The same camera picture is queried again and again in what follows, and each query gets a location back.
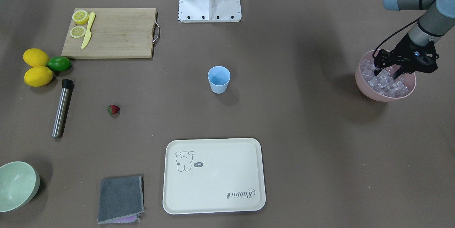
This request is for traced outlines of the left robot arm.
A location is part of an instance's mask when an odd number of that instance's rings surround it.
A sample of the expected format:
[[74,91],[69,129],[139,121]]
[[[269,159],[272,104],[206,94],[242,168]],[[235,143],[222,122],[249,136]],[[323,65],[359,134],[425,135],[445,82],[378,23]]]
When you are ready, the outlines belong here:
[[455,24],[455,0],[382,0],[387,10],[423,10],[425,13],[411,22],[411,29],[391,51],[374,50],[374,74],[397,65],[393,78],[404,73],[436,71],[439,55],[435,43]]

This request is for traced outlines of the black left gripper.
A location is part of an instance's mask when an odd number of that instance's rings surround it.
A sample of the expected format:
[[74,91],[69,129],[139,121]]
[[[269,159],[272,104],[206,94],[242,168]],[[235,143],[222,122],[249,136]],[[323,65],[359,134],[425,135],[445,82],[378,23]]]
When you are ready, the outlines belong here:
[[426,41],[426,46],[419,46],[406,34],[392,51],[380,49],[374,58],[374,74],[379,74],[383,69],[398,65],[393,73],[393,80],[402,74],[414,72],[432,73],[436,71],[439,54],[434,47],[434,40]]

